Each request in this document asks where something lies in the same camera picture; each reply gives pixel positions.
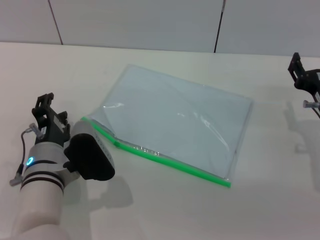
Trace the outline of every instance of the white wall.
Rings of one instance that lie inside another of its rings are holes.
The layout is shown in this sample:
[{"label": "white wall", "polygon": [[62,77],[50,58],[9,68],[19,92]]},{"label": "white wall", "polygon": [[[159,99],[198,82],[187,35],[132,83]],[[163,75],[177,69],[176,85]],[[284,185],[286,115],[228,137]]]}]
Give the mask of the white wall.
[{"label": "white wall", "polygon": [[216,52],[320,57],[320,0],[227,0]]},{"label": "white wall", "polygon": [[63,44],[213,53],[223,0],[51,0]]},{"label": "white wall", "polygon": [[47,0],[0,0],[0,41],[60,44]]}]

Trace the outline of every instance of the plastic bag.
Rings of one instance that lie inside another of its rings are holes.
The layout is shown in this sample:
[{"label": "plastic bag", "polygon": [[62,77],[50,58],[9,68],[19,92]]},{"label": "plastic bag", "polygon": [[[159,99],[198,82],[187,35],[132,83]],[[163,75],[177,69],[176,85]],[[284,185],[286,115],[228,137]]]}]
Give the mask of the plastic bag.
[{"label": "plastic bag", "polygon": [[252,101],[129,66],[88,117],[117,147],[230,187]]}]

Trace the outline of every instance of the ziplock bag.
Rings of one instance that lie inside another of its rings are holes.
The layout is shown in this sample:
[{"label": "ziplock bag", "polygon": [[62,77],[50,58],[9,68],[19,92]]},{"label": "ziplock bag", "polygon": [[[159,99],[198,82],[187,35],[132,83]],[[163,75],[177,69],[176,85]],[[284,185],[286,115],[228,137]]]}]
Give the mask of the ziplock bag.
[{"label": "ziplock bag", "polygon": [[252,101],[137,66],[84,117],[117,147],[231,186]]}]

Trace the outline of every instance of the green stripe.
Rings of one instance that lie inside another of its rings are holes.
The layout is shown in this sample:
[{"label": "green stripe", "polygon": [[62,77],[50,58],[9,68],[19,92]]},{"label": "green stripe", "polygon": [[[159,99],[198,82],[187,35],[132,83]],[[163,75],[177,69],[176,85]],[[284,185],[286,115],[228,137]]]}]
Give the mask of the green stripe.
[{"label": "green stripe", "polygon": [[106,131],[104,131],[100,126],[98,126],[97,124],[95,124],[93,121],[91,121],[90,119],[83,117],[82,118],[83,121],[87,121],[89,122],[94,129],[96,129],[99,133],[101,133],[104,137],[106,137],[112,144],[114,144],[116,147],[123,149],[129,153],[138,155],[140,157],[152,160],[154,162],[178,169],[180,171],[186,172],[188,174],[192,174],[194,176],[197,176],[199,178],[208,180],[210,182],[216,183],[216,184],[220,184],[222,186],[231,187],[231,182],[226,181],[218,176],[215,175],[211,175],[205,171],[202,171],[198,168],[192,167],[190,165],[187,165],[183,162],[179,162],[179,161],[175,161],[173,159],[169,159],[163,156],[156,156],[154,154],[151,154],[149,152],[145,152],[139,149],[136,149],[130,145],[126,145],[123,142],[118,141],[116,138],[114,138],[112,135],[108,134]]}]

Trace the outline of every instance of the white table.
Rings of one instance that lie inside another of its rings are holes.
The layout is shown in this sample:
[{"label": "white table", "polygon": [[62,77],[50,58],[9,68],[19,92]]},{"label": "white table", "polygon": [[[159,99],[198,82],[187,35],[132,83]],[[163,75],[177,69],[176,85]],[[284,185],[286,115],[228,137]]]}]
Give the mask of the white table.
[{"label": "white table", "polygon": [[[97,107],[127,64],[254,99],[230,189],[104,141],[108,182],[65,190],[62,223],[74,240],[313,240],[320,237],[320,120],[302,108],[290,57],[0,43],[0,238],[10,235],[22,157],[20,133],[37,97],[75,123]],[[320,58],[302,58],[306,70]],[[26,137],[26,149],[34,144]]]}]

